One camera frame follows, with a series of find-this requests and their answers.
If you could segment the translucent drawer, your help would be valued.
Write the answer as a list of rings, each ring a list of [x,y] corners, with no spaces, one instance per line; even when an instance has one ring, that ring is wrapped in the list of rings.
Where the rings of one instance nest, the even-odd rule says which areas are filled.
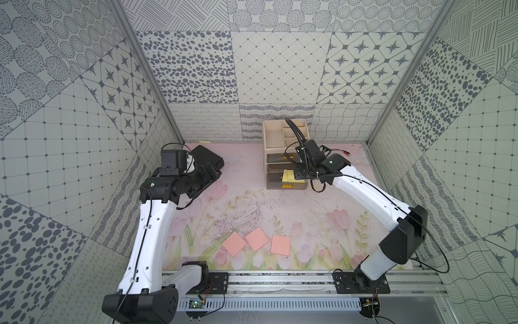
[[[267,163],[300,163],[301,160],[297,153],[273,153],[267,154]]]
[[[296,183],[283,184],[283,170],[294,170],[291,163],[279,163],[267,165],[267,189],[269,190],[306,190],[308,187],[307,180],[297,180]]]

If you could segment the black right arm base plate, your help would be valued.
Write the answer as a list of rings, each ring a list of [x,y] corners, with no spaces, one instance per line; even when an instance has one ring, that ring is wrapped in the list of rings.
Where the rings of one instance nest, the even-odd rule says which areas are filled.
[[[360,272],[341,271],[336,269],[332,273],[337,294],[390,294],[391,289],[386,275],[371,280]]]

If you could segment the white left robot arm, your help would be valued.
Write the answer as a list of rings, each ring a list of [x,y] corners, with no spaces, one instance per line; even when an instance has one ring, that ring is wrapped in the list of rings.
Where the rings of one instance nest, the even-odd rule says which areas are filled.
[[[205,291],[209,267],[188,261],[163,281],[162,267],[169,227],[182,194],[197,198],[221,176],[222,163],[195,163],[182,175],[157,169],[140,186],[140,217],[132,254],[116,293],[103,299],[102,311],[118,323],[171,323],[179,298]]]

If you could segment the yellow sticky pad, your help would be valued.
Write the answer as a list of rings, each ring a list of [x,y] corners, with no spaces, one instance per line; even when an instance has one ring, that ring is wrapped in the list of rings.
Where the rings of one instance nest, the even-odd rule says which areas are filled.
[[[283,170],[282,183],[290,185],[296,183],[293,170]]]

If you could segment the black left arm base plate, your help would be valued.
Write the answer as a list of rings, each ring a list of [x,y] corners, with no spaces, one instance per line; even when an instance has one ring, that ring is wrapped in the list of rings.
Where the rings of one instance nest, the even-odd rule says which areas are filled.
[[[229,283],[228,272],[213,272],[202,274],[201,283],[190,289],[187,295],[208,295],[208,294],[226,294]]]

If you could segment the beige drawer organizer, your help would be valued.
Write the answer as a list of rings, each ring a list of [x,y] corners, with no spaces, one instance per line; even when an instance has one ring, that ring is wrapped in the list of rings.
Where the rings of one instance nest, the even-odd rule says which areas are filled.
[[[267,163],[267,154],[296,153],[298,139],[285,120],[263,121],[263,153]]]

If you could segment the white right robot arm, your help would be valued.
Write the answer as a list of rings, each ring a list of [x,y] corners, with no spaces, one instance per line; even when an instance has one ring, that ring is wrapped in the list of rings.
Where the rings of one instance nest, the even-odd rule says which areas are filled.
[[[379,243],[379,249],[367,256],[354,270],[353,280],[360,290],[379,283],[396,265],[411,259],[426,239],[428,212],[417,205],[410,207],[398,201],[365,178],[351,162],[339,154],[332,154],[323,145],[307,139],[295,122],[285,120],[294,133],[299,161],[293,161],[296,180],[315,180],[334,186],[356,199],[388,230]]]

